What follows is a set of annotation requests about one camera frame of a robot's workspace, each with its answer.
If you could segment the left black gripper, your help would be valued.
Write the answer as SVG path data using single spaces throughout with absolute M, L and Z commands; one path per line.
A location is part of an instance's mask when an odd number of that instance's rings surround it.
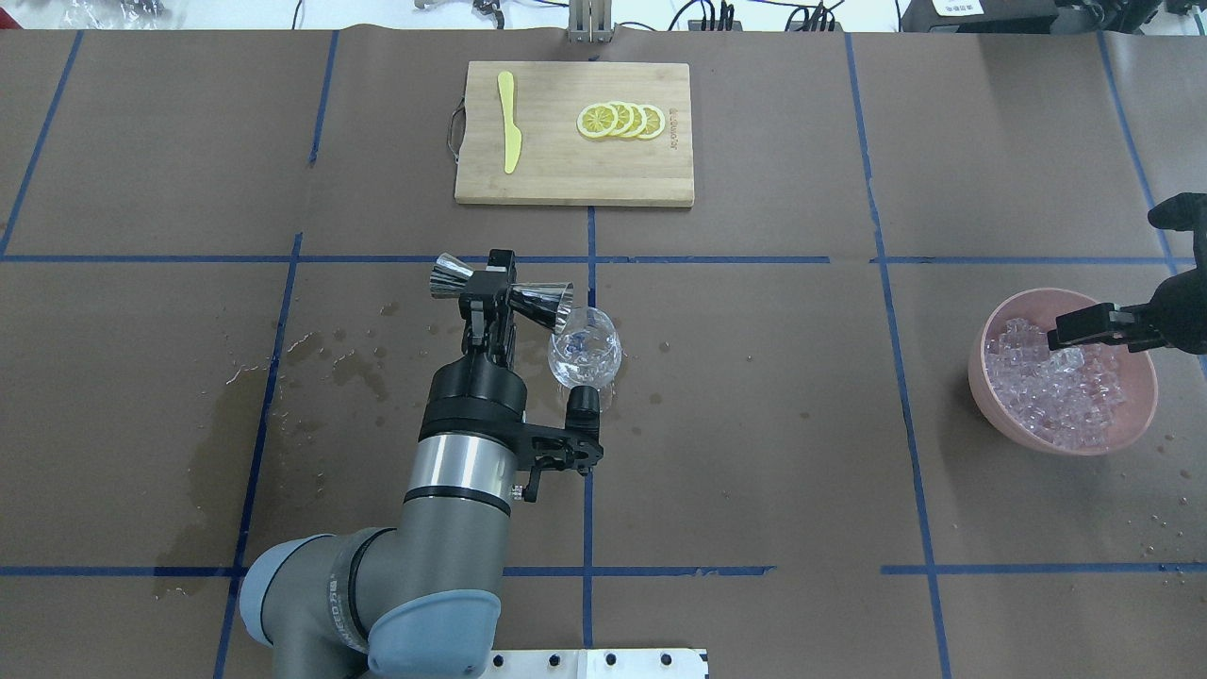
M 517 253 L 491 248 L 488 267 L 472 274 L 457 293 L 465 322 L 463 357 L 435 373 L 420 439 L 466 434 L 503 444 L 518 441 L 529 391 L 511 370 L 517 356 L 511 287 L 517 274 Z

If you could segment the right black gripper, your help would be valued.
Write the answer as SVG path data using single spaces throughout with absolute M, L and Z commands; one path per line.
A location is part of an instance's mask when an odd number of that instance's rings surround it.
M 1206 353 L 1206 194 L 1178 193 L 1151 207 L 1147 219 L 1156 229 L 1190 233 L 1195 267 L 1166 279 L 1142 305 L 1145 335 L 1131 351 L 1177 349 L 1202 356 Z M 1053 352 L 1075 345 L 1126 345 L 1133 329 L 1135 314 L 1114 304 L 1095 304 L 1059 315 L 1046 343 Z

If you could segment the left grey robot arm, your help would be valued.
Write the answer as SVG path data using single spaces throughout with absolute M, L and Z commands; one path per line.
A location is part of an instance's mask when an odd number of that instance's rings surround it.
M 517 254 L 492 250 L 463 283 L 462 355 L 435 374 L 398 525 L 285 542 L 241 581 L 241 622 L 276 678 L 478 678 L 490 663 L 527 435 Z

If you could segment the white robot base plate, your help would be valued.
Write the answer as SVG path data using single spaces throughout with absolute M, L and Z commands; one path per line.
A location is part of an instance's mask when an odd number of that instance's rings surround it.
M 705 650 L 613 648 L 496 650 L 483 678 L 709 678 Z

